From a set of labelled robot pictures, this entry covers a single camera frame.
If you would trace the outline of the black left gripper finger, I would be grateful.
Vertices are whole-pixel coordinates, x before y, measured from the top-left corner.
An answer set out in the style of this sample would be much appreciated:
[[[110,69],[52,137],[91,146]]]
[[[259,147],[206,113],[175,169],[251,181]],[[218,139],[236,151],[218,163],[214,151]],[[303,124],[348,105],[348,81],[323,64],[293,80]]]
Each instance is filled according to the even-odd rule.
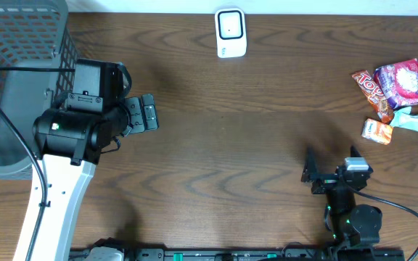
[[[155,100],[152,94],[142,95],[142,104],[144,110],[144,123],[147,131],[154,131],[159,128]]]
[[[142,103],[140,98],[131,97],[125,99],[125,106],[129,112],[128,125],[123,132],[124,135],[132,135],[137,133],[143,133],[145,131],[144,126],[144,113],[142,110]]]

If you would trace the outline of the orange Kleenex tissue pack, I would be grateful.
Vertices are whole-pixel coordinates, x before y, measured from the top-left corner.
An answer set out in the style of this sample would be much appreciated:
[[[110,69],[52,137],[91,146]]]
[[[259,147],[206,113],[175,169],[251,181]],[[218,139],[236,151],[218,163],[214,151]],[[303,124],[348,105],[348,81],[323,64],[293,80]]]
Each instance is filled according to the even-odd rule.
[[[368,118],[364,122],[361,136],[379,144],[388,145],[391,142],[392,134],[393,127],[388,124],[381,123],[377,120]]]

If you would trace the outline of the red snack bar wrapper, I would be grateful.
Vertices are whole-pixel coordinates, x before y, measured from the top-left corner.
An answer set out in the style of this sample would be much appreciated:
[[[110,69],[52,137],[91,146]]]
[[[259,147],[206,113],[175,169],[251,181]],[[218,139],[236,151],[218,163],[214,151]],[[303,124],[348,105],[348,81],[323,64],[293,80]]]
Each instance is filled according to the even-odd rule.
[[[351,76],[364,93],[367,101],[383,123],[389,124],[393,118],[393,109],[390,107],[380,86],[373,80],[367,70],[355,72]]]

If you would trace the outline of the red purple pad packet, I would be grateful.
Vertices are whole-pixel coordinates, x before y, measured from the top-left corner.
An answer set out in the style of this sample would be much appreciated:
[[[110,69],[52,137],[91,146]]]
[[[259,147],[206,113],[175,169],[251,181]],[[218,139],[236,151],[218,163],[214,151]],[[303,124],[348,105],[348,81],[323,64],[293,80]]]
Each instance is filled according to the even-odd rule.
[[[374,80],[394,110],[418,105],[418,60],[410,59],[378,67]]]

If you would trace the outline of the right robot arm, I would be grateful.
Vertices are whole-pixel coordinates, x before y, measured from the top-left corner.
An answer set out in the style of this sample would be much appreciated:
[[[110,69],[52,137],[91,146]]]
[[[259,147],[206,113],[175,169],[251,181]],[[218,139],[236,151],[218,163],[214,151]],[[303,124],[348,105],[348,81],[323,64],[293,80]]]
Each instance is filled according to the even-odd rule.
[[[373,169],[353,146],[351,155],[333,173],[320,173],[313,150],[307,150],[301,181],[311,184],[312,194],[326,196],[324,222],[334,236],[332,243],[316,252],[315,260],[376,259],[372,247],[380,241],[382,212],[355,200],[372,173]]]

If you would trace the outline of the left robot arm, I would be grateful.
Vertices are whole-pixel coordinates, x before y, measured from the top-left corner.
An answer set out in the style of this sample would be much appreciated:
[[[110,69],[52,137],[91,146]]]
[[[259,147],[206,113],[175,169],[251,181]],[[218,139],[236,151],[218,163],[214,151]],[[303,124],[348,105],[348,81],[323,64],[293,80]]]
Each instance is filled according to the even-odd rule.
[[[66,260],[107,146],[159,127],[153,95],[128,95],[132,80],[123,64],[79,59],[73,74],[72,90],[33,124],[33,178],[14,260]]]

